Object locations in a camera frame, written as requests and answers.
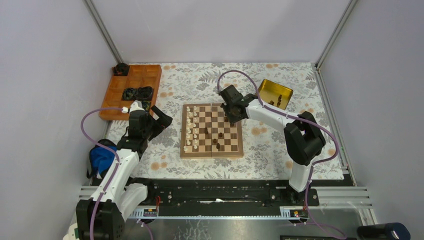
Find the gold metal tin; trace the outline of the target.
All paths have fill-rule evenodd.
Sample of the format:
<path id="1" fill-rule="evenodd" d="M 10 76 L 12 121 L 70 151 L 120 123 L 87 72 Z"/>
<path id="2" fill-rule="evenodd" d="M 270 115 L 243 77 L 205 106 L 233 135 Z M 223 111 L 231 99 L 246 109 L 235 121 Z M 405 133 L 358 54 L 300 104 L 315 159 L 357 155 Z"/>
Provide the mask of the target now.
<path id="1" fill-rule="evenodd" d="M 282 95 L 281 105 L 277 108 L 286 110 L 294 91 L 291 88 L 264 79 L 258 88 L 258 92 L 260 98 L 266 103 L 269 104 L 270 101 L 274 101 L 274 107 L 277 107 L 278 97 Z"/>

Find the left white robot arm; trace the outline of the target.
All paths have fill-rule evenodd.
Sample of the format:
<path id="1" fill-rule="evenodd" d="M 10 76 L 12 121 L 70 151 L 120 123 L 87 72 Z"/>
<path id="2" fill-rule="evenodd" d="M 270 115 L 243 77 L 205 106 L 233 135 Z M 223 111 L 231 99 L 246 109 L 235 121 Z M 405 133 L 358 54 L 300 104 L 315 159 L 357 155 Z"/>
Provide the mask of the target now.
<path id="1" fill-rule="evenodd" d="M 148 147 L 149 141 L 169 127 L 173 121 L 156 106 L 149 108 L 157 118 L 145 110 L 142 103 L 134 101 L 130 107 L 118 107 L 128 114 L 129 126 L 117 144 L 117 150 L 96 142 L 100 148 L 114 155 L 105 176 L 88 199 L 76 206 L 77 236 L 80 240 L 120 240 L 125 223 L 136 207 L 152 204 L 155 192 L 142 183 L 127 181 Z"/>

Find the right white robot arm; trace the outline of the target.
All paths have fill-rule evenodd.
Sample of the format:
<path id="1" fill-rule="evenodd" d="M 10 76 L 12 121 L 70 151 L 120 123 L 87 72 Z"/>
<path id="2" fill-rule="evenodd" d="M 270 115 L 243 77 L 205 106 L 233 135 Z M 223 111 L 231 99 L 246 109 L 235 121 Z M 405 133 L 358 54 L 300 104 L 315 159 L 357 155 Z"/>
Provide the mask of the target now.
<path id="1" fill-rule="evenodd" d="M 326 145 L 325 138 L 309 112 L 301 115 L 287 113 L 284 110 L 264 102 L 254 94 L 243 96 L 234 85 L 218 92 L 224 103 L 224 110 L 230 123 L 243 119 L 262 122 L 280 131 L 285 138 L 287 153 L 293 161 L 287 201 L 293 206 L 301 205 L 306 199 L 308 181 L 312 175 L 312 161 Z"/>

